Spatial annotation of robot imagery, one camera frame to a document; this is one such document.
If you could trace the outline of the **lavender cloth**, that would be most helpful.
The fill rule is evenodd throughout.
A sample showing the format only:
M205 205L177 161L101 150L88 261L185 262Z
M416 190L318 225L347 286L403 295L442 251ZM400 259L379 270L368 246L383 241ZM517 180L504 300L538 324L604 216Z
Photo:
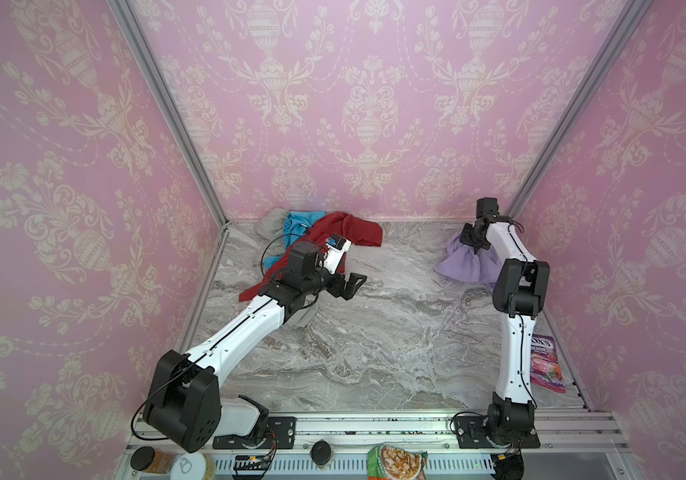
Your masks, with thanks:
M434 271L450 279L469 283L494 285L504 261L492 249L478 253L460 241L461 233L454 235L447 244L447 258L434 267Z

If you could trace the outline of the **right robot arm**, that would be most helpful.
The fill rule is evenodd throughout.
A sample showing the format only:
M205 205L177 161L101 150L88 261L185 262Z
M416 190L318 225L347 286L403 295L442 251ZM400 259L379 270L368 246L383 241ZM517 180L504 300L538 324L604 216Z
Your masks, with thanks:
M495 198L477 201L475 222L464 226L460 241L476 253L492 250L503 261L492 292L501 324L501 366L485 429L491 444L518 447L535 429L531 346L545 306L550 265L525 247L519 223L500 213Z

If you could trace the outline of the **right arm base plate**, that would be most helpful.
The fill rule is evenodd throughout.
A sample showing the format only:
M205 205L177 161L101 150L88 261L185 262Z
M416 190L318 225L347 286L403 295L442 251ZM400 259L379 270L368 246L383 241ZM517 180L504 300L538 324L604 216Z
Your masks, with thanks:
M534 431L523 434L493 433L488 423L486 417L463 412L449 421L449 428L460 449L519 450L541 447L540 438Z

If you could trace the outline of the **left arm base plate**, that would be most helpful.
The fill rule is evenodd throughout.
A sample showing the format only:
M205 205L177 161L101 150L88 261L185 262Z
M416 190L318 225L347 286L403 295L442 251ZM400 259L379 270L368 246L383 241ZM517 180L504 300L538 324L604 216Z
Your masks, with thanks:
M215 450L255 450L276 447L290 450L295 444L297 418L292 416L269 416L259 420L246 436L227 435L213 438Z

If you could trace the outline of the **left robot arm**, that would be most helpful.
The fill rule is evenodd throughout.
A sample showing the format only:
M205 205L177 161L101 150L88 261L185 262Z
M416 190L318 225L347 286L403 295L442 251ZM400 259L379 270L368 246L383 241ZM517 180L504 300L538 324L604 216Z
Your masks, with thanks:
M142 407L143 420L188 453L219 441L261 445L270 435L268 409L245 396L225 399L221 387L264 338L319 294L353 298L367 278L341 272L351 246L337 234L324 246L295 242L286 265L268 277L239 315L187 352L170 350L161 357Z

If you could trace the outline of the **dark red cloth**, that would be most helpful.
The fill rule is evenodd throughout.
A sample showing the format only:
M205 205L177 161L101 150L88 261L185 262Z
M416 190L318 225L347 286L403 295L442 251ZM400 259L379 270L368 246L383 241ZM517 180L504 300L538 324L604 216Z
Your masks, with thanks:
M333 212L317 221L308 233L297 241L309 241L325 250L325 244L333 234L338 234L348 239L356 246L380 247L383 242L384 232L378 223L370 222L345 212ZM246 289L239 295L240 302L251 301L258 295L262 286L287 265L289 252L297 241L265 272L261 282Z

